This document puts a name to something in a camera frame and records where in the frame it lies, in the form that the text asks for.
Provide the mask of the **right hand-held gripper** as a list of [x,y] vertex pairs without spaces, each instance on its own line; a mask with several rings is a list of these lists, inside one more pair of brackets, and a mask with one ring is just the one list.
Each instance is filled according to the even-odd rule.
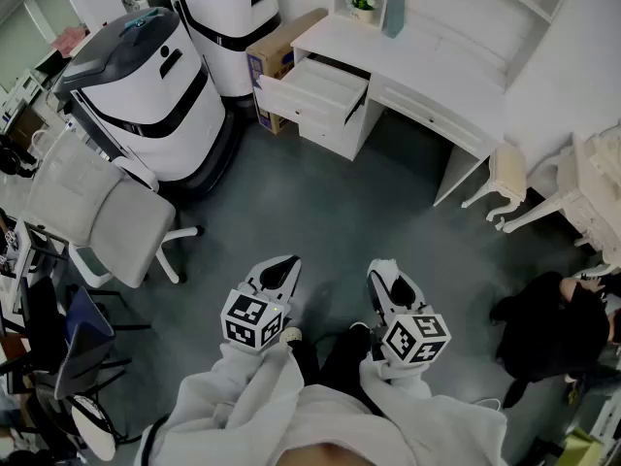
[[451,341],[441,315],[426,306],[421,288],[404,272],[395,280],[395,304],[407,309],[420,309],[397,314],[396,305],[381,275],[370,269],[367,287],[379,317],[391,317],[386,328],[379,330],[380,346],[386,357],[398,365],[430,364],[438,359]]

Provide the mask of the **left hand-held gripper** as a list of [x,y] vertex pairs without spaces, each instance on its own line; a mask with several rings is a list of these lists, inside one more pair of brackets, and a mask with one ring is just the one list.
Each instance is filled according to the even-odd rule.
[[265,349],[288,321],[300,273],[301,259],[296,255],[276,256],[254,265],[224,303],[220,313],[224,339],[252,352]]

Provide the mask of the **white drawer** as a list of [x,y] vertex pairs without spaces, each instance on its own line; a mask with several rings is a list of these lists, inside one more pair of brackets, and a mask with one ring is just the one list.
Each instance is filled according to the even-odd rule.
[[261,75],[257,83],[257,100],[265,111],[330,130],[345,126],[369,84],[366,79],[309,58],[280,80]]

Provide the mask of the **person's left forearm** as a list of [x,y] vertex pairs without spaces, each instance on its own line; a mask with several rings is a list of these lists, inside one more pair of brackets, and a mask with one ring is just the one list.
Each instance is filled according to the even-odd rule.
[[135,466],[273,466],[304,381],[291,349],[226,343],[209,372],[185,378],[176,405],[143,435]]

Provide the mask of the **closed desk drawer with knob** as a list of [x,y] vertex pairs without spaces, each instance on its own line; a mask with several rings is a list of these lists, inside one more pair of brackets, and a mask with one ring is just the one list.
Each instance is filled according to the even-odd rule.
[[429,129],[433,129],[454,145],[471,155],[481,157],[487,151],[487,138],[476,133],[460,121],[428,107],[409,93],[402,93],[388,85],[374,87],[376,100],[400,114],[410,117]]

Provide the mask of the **person's leg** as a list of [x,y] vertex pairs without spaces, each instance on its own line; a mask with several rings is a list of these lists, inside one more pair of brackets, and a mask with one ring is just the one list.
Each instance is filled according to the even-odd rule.
[[320,369],[315,348],[304,340],[288,342],[298,364],[305,386],[319,383]]
[[380,409],[360,382],[360,364],[370,349],[371,330],[347,329],[339,336],[321,367],[319,383],[357,399],[373,415],[380,416]]

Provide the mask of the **person's left leg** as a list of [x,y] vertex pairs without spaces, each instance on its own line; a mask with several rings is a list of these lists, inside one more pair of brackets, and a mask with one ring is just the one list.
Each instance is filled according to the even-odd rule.
[[319,383],[320,369],[315,348],[304,340],[288,342],[298,364],[305,386]]

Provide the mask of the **white office chair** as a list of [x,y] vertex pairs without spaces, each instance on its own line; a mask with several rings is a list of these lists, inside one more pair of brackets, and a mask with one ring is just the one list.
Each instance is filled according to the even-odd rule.
[[185,283],[163,246],[199,237],[204,229],[174,228],[177,211],[157,189],[149,171],[125,157],[108,161],[67,132],[44,157],[24,212],[67,242],[74,265],[94,288],[111,279],[138,288],[153,261],[172,283]]

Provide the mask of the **white robot with teal emblem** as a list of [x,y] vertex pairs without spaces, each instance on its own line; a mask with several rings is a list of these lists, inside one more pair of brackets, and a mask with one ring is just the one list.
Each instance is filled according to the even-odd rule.
[[92,34],[53,92],[107,155],[146,167],[177,199],[211,192],[241,135],[180,17],[162,7]]

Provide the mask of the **white desk with hutch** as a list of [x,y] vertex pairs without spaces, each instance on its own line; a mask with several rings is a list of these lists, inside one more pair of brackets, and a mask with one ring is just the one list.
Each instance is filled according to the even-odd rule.
[[[564,0],[406,0],[405,25],[391,39],[343,10],[294,41],[298,58],[317,55],[366,72],[487,138],[476,157],[452,143],[437,200],[444,200],[506,139],[508,95],[549,35]],[[383,22],[386,0],[383,0]]]

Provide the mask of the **white side table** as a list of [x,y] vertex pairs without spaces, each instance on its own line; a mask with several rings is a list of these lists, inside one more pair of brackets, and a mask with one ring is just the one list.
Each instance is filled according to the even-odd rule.
[[20,218],[15,233],[19,248],[9,260],[9,275],[0,273],[0,305],[5,315],[21,313],[21,283],[29,285],[44,277],[50,277],[58,286],[69,260],[68,242],[47,230]]

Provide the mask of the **white black mobile robot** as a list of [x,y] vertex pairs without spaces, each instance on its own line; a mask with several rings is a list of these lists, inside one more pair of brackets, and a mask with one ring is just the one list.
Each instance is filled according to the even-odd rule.
[[147,1],[179,15],[221,97],[238,100],[252,94],[245,51],[280,26],[278,0]]

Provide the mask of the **potted flower plant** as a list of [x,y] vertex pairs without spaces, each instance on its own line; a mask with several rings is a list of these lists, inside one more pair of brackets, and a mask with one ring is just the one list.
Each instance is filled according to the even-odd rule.
[[345,0],[345,5],[353,18],[364,23],[370,23],[373,20],[376,0]]

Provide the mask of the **teal book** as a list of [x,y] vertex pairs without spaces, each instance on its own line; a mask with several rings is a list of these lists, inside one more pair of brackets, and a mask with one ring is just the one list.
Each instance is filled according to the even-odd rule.
[[382,24],[382,33],[391,38],[396,38],[405,25],[406,0],[386,0],[386,8]]

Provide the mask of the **pink cloth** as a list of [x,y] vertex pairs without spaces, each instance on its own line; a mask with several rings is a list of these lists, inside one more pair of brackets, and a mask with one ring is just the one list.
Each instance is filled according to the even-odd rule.
[[59,51],[63,58],[68,58],[88,34],[88,28],[83,25],[68,26],[51,43],[51,47]]

